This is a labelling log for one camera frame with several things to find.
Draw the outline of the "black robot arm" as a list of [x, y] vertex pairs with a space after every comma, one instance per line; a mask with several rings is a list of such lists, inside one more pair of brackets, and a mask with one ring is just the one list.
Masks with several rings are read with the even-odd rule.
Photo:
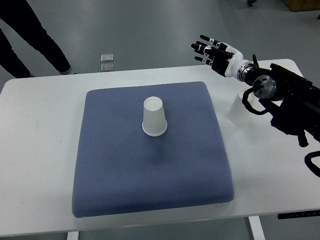
[[320, 90], [311, 81], [275, 63], [261, 68], [256, 58], [243, 65], [237, 77], [250, 86], [242, 97], [249, 112], [270, 113], [271, 126], [297, 136], [301, 147], [309, 144], [306, 133], [320, 139]]

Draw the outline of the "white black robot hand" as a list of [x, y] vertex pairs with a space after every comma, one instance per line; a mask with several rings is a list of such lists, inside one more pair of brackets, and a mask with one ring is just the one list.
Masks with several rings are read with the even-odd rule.
[[238, 68], [245, 62], [243, 54], [227, 43], [205, 35], [199, 36], [204, 42], [197, 41], [191, 48], [200, 56], [194, 59], [211, 67], [223, 77], [237, 77]]

